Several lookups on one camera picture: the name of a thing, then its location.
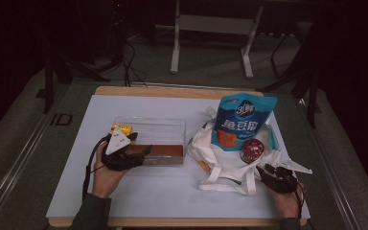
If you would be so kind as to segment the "white metal stand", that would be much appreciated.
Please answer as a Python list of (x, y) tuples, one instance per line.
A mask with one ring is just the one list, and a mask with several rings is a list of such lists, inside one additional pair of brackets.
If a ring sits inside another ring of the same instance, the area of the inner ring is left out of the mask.
[(175, 0), (174, 43), (170, 72), (172, 74), (178, 72), (181, 31), (246, 35), (247, 42), (241, 48), (241, 60), (245, 77), (247, 79), (252, 79), (254, 74), (249, 53), (257, 33), (263, 10), (264, 6), (258, 4), (258, 8), (253, 14), (252, 19), (183, 14), (180, 12), (180, 0)]

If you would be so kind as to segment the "person's right hand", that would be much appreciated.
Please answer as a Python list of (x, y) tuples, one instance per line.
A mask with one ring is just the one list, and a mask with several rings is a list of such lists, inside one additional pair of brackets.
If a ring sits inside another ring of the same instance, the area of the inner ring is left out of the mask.
[(288, 194), (279, 194), (268, 189), (269, 193), (272, 195), (274, 205), (277, 208), (278, 215), (281, 219), (300, 217), (303, 190), (303, 183), (299, 183), (295, 192)]

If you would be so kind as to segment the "white printed tote bag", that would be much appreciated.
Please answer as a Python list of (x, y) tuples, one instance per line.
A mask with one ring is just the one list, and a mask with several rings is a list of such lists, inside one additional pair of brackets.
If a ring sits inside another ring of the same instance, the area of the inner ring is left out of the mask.
[(266, 164), (276, 166), (281, 158), (281, 148), (276, 134), (269, 124), (264, 124), (257, 134), (257, 139), (264, 145), (263, 155), (250, 164), (241, 160), (241, 151), (224, 151), (211, 143), (216, 110), (208, 106), (206, 112), (211, 119), (190, 140), (187, 152), (209, 174), (202, 180), (198, 188), (203, 191), (236, 192), (245, 196), (256, 194), (255, 180), (261, 176), (257, 167), (262, 169)]

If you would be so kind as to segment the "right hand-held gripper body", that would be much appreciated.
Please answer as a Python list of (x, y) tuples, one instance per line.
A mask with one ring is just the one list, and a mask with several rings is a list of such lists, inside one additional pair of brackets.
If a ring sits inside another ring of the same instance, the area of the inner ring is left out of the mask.
[(294, 175), (295, 173), (312, 174), (311, 169), (308, 169), (291, 159), (276, 163), (273, 166), (276, 169), (275, 173), (269, 173), (265, 169), (265, 164), (263, 169), (268, 174), (268, 179), (263, 181), (263, 183), (268, 188), (280, 194), (292, 193), (297, 189), (298, 180)]

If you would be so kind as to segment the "metal floor rail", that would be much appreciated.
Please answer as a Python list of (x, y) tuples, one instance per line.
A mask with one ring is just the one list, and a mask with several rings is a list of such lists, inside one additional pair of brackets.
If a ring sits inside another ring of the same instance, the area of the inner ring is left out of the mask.
[(22, 148), (22, 151), (20, 151), (19, 154), (16, 156), (15, 160), (2, 178), (0, 182), (0, 210), (5, 204), (7, 198), (10, 196), (10, 193), (16, 185), (16, 182), (19, 179), (20, 175), (24, 171), (27, 162), (32, 157), (35, 148), (43, 135), (43, 132), (49, 125), (50, 120), (54, 117), (54, 110), (57, 108), (58, 103), (67, 93), (68, 89), (68, 85), (61, 85), (58, 88), (54, 97), (53, 104), (51, 105), (47, 113), (42, 114), (42, 117), (38, 121), (37, 125), (34, 127), (34, 131), (30, 135), (27, 143)]
[(329, 162), (328, 153), (326, 152), (325, 148), (322, 145), (322, 141), (318, 135), (318, 132), (315, 128), (311, 126), (311, 123), (306, 117), (308, 113), (308, 104), (305, 102), (304, 99), (298, 100), (297, 103), (299, 106), (300, 114), (303, 116), (303, 120), (308, 126), (310, 138), (312, 139), (314, 148), (319, 157), (319, 164), (322, 173), (324, 174), (327, 180), (327, 184), (333, 196), (333, 200), (339, 210), (341, 217), (343, 218), (344, 224), (348, 230), (360, 230), (359, 225), (357, 223), (357, 219), (353, 214), (351, 205), (349, 204), (349, 201), (347, 200), (347, 197), (343, 192), (343, 189), (335, 174), (334, 168)]

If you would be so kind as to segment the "yellow box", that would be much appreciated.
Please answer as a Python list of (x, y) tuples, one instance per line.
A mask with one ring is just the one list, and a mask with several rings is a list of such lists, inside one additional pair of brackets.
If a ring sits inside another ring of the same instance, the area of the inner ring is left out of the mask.
[(126, 124), (116, 124), (114, 123), (109, 131), (110, 134), (112, 134), (114, 132), (115, 129), (119, 129), (120, 131), (122, 131), (122, 133), (124, 135), (129, 135), (133, 132), (133, 127), (131, 125), (126, 125)]

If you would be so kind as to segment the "white table mat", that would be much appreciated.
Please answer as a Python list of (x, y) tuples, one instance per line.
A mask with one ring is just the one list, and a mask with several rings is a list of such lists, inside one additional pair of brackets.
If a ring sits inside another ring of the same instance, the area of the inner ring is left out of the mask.
[[(205, 108), (218, 105), (219, 99), (94, 95), (48, 209), (50, 223), (67, 226), (79, 210), (85, 166), (92, 149), (108, 133), (116, 117), (184, 120), (186, 138), (191, 139), (209, 120)], [(163, 226), (180, 219), (183, 225), (194, 226), (201, 219), (208, 219), (212, 225), (225, 225), (229, 219), (242, 225), (256, 219), (277, 220), (264, 184), (258, 182), (257, 193), (252, 196), (201, 191), (198, 185), (206, 178), (207, 173), (191, 156), (186, 156), (178, 167), (135, 168), (124, 176), (112, 195), (111, 223), (144, 226), (149, 219)]]

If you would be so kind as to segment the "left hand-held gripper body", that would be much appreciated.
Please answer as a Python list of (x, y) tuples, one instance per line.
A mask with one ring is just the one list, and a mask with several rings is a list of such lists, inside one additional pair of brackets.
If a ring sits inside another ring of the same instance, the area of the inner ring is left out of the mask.
[(127, 153), (127, 147), (132, 141), (121, 130), (115, 129), (112, 134), (105, 137), (105, 141), (107, 147), (102, 152), (102, 163), (108, 169), (121, 172), (143, 165), (144, 158), (131, 157)]

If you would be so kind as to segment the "clear plastic tray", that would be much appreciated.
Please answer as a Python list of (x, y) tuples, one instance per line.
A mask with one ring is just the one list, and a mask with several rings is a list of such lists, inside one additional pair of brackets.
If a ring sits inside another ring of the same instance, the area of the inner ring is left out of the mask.
[(179, 119), (155, 119), (142, 117), (116, 117), (116, 124), (126, 124), (137, 132), (137, 139), (131, 145), (182, 145), (184, 156), (146, 156), (145, 166), (178, 167), (185, 158), (186, 122)]

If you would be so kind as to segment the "person's left hand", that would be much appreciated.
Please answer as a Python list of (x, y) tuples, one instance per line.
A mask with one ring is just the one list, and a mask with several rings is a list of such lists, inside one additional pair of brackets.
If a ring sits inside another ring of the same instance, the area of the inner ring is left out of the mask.
[(102, 142), (96, 150), (96, 160), (94, 163), (94, 182), (92, 194), (99, 198), (109, 198), (116, 190), (127, 170), (115, 172), (108, 169), (102, 163), (102, 152), (107, 147), (107, 142)]

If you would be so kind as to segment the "brown box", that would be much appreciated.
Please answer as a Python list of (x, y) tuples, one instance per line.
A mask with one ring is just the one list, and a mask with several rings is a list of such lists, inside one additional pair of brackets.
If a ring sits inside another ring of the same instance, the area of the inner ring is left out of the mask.
[[(140, 153), (146, 149), (148, 145), (130, 145), (127, 147), (127, 153)], [(182, 145), (153, 145), (149, 152), (149, 156), (184, 156), (184, 148)]]

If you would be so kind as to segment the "black tripod stand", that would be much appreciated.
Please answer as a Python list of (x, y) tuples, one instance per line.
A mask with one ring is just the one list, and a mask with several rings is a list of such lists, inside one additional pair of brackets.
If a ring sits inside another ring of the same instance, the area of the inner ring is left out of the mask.
[(72, 81), (70, 69), (76, 69), (82, 72), (85, 76), (95, 81), (107, 81), (107, 79), (100, 77), (94, 71), (89, 70), (81, 63), (72, 60), (70, 57), (62, 54), (50, 54), (45, 57), (44, 70), (44, 99), (45, 107), (43, 112), (48, 113), (54, 104), (54, 76), (62, 83), (69, 84)]

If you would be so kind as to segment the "blue snack bag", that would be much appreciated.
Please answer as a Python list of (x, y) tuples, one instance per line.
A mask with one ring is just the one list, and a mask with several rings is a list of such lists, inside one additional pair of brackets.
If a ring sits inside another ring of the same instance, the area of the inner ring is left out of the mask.
[(241, 150), (244, 142), (255, 137), (277, 103), (275, 97), (238, 93), (220, 100), (212, 144), (225, 151)]

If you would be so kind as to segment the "red round candy tin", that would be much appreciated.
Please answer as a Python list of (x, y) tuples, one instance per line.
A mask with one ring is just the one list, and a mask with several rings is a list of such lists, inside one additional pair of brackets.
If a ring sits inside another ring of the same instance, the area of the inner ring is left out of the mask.
[(241, 160), (246, 164), (251, 164), (260, 158), (265, 151), (264, 144), (258, 139), (249, 139), (247, 140), (240, 153)]

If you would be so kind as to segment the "black metal stand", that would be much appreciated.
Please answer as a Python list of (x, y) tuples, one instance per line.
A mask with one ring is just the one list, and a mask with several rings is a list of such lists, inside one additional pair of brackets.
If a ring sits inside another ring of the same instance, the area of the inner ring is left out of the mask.
[(297, 54), (295, 55), (289, 67), (282, 74), (279, 74), (276, 68), (274, 55), (286, 40), (286, 37), (284, 36), (270, 56), (270, 63), (278, 80), (268, 86), (258, 88), (258, 91), (270, 92), (290, 81), (296, 80), (296, 83), (291, 90), (291, 95), (294, 99), (303, 101), (306, 93), (309, 93), (307, 119), (310, 123), (310, 126), (316, 128), (314, 122), (314, 113), (316, 107), (319, 75), (317, 63), (313, 60), (309, 45), (307, 44), (307, 38), (310, 34), (312, 25), (312, 22), (299, 21), (291, 26), (292, 33), (300, 42), (300, 48), (298, 49)]

